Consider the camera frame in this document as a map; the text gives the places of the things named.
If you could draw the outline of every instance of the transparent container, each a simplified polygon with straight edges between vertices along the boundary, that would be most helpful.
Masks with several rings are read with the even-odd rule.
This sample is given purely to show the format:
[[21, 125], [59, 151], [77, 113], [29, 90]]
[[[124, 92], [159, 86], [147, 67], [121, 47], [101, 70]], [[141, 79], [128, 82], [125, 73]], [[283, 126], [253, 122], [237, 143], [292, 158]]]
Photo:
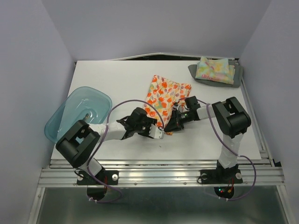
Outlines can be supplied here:
[[78, 120], [90, 124], [101, 124], [112, 107], [106, 94], [93, 88], [79, 87], [62, 103], [45, 126], [46, 137], [57, 143], [58, 140]]

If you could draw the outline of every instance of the wall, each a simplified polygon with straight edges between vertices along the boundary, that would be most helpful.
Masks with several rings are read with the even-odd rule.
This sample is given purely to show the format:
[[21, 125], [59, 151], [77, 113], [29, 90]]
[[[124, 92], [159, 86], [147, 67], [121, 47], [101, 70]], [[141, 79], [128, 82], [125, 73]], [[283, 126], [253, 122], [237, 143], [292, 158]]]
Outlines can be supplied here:
[[24, 224], [53, 149], [44, 125], [74, 63], [40, 0], [2, 2], [0, 30], [0, 220]]
[[269, 147], [281, 161], [299, 221], [299, 1], [273, 0], [240, 63]]
[[240, 57], [270, 0], [43, 0], [76, 60]]

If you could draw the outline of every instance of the colorful folded towel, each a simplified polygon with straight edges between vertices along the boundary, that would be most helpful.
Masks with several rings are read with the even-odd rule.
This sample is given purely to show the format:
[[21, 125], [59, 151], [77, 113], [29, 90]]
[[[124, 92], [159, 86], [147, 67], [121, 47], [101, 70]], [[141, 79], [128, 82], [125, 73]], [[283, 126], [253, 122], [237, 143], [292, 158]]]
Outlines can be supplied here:
[[[166, 126], [171, 117], [173, 103], [181, 98], [188, 97], [190, 91], [190, 84], [180, 84], [167, 78], [154, 75], [146, 97], [146, 102], [153, 105], [158, 110]], [[144, 104], [144, 109], [149, 117], [158, 120], [157, 126], [162, 126], [159, 116], [150, 106]]]
[[234, 84], [235, 67], [228, 64], [228, 59], [208, 60], [201, 57], [197, 64], [196, 79], [212, 80]]

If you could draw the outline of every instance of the tabletop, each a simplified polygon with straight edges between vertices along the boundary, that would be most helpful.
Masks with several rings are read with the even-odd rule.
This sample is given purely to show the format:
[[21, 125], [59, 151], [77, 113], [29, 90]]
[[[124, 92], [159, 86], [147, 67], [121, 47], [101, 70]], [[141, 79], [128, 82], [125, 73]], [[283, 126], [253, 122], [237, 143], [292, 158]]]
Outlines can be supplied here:
[[[192, 86], [190, 96], [214, 103], [236, 97], [247, 110], [240, 88], [213, 87], [196, 82], [188, 66], [197, 61], [78, 61], [69, 95], [78, 87], [89, 86], [107, 94], [113, 105], [128, 99], [145, 100], [151, 80], [159, 75], [178, 83]], [[130, 102], [116, 108], [110, 121], [121, 119], [142, 103]], [[222, 132], [213, 119], [216, 130]], [[221, 143], [216, 138], [208, 119], [185, 124], [185, 129], [162, 140], [145, 138], [138, 134], [126, 140], [110, 140], [103, 143], [95, 158], [98, 160], [217, 160]], [[261, 159], [259, 143], [252, 126], [245, 133], [239, 150], [253, 160]], [[64, 159], [53, 150], [53, 160]]]

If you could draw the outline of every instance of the folded cloth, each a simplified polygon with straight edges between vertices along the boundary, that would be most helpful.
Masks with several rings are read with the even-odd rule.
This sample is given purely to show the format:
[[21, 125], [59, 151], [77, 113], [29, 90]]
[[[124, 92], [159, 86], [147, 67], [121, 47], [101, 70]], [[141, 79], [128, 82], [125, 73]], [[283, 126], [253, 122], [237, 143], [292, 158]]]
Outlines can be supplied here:
[[[146, 97], [146, 102], [158, 110], [166, 126], [171, 117], [173, 103], [181, 98], [188, 97], [190, 91], [190, 84], [180, 84], [167, 78], [154, 75]], [[149, 117], [158, 120], [157, 126], [162, 126], [159, 116], [150, 106], [144, 104], [143, 108]]]
[[233, 84], [234, 74], [235, 68], [228, 64], [227, 58], [208, 60], [206, 57], [201, 57], [197, 64], [195, 78]]
[[243, 77], [243, 67], [236, 64], [234, 61], [229, 61], [229, 65], [233, 65], [235, 67], [235, 74], [234, 74], [234, 83], [233, 84], [227, 84], [227, 83], [220, 83], [215, 82], [211, 80], [204, 80], [204, 79], [197, 79], [196, 76], [196, 70], [197, 65], [191, 64], [188, 66], [188, 69], [190, 71], [191, 76], [194, 78], [196, 82], [203, 83], [210, 86], [216, 86], [216, 87], [233, 87], [233, 88], [239, 88], [241, 85], [242, 77]]

